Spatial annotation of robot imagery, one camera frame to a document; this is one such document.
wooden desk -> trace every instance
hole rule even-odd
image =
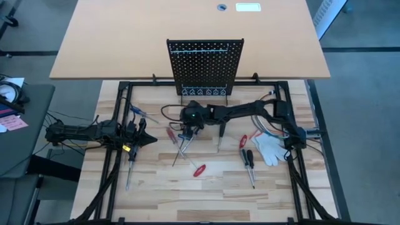
[[[79,0],[50,78],[171,78],[167,39],[242,38],[237,78],[330,76],[305,0]]]
[[[102,84],[96,109],[100,121],[112,116],[117,86],[118,81],[104,81]],[[289,81],[289,87],[297,124],[305,128],[314,127],[304,81]],[[264,86],[235,86],[229,103],[252,102],[269,90],[270,87]],[[200,99],[203,99],[200,101],[202,104],[224,104],[223,97],[196,100]],[[171,166],[176,149],[163,128],[168,121],[161,115],[160,107],[178,104],[179,100],[175,87],[133,88],[131,102],[159,120],[161,125],[147,122],[147,133],[156,136],[158,142],[139,150],[128,192],[125,191],[126,160],[121,166],[112,220],[125,217],[126,221],[283,222],[287,217],[295,218],[288,165],[279,162],[276,167],[266,166],[253,143],[248,141],[246,148],[254,150],[256,189],[250,185],[238,153],[241,136],[255,130],[248,117],[233,119],[227,124],[219,154],[216,154],[218,126],[207,126],[189,147],[187,155],[198,165],[207,165],[201,176],[192,177],[194,168],[188,161],[179,159],[174,167]],[[179,110],[169,108],[167,112],[176,118]],[[309,144],[321,148],[314,142]],[[312,192],[329,213],[337,216],[323,157],[313,149],[304,149],[303,154]],[[97,193],[104,156],[105,149],[86,152],[71,218],[80,215]],[[306,215],[304,196],[301,195]],[[104,200],[103,217],[107,201],[108,194]]]

work glove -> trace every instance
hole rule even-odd
[[[281,147],[281,141],[278,138],[269,136],[266,133],[262,132],[254,135],[251,141],[256,145],[257,150],[261,153],[268,166],[277,166],[278,159],[286,161],[285,157],[290,154],[290,152]]]

light wood table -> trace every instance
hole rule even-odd
[[[171,78],[167,39],[242,38],[237,78],[330,76],[305,0],[79,0],[50,78]]]
[[[113,114],[117,86],[118,81],[104,81],[102,84],[96,109],[100,121],[111,118]],[[304,81],[289,81],[289,87],[297,125],[313,128],[315,124]],[[229,104],[252,102],[270,90],[266,86],[234,86],[232,96],[228,98]],[[201,104],[224,104],[223,97],[192,99]],[[165,132],[168,121],[161,115],[160,107],[179,104],[179,101],[174,86],[133,88],[131,102],[159,120],[161,125],[147,120],[146,132],[157,137],[158,142],[139,150],[129,191],[125,191],[128,175],[126,159],[121,165],[112,220],[125,217],[126,221],[284,222],[287,217],[296,218],[287,163],[266,166],[254,144],[248,141],[246,149],[254,150],[256,170],[256,188],[251,187],[238,153],[241,136],[255,131],[249,117],[227,123],[218,154],[219,126],[206,126],[191,144],[187,155],[197,165],[204,163],[207,166],[201,176],[192,177],[194,167],[183,159],[178,159],[172,167],[176,148]],[[184,103],[188,101],[189,98],[184,98]],[[170,107],[167,112],[176,118],[179,110]],[[321,149],[318,143],[308,143]],[[303,154],[312,192],[330,214],[337,216],[323,156],[311,148],[304,149]],[[80,215],[97,193],[104,157],[105,149],[86,152],[71,218]],[[305,200],[300,193],[306,217]],[[105,195],[102,217],[105,216],[107,201],[108,194]]]

pink paper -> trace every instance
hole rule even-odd
[[[0,118],[0,124],[5,126],[9,131],[25,128],[28,125],[15,115]]]

black pegboard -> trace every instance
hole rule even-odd
[[[231,95],[244,40],[167,40],[177,95]]]

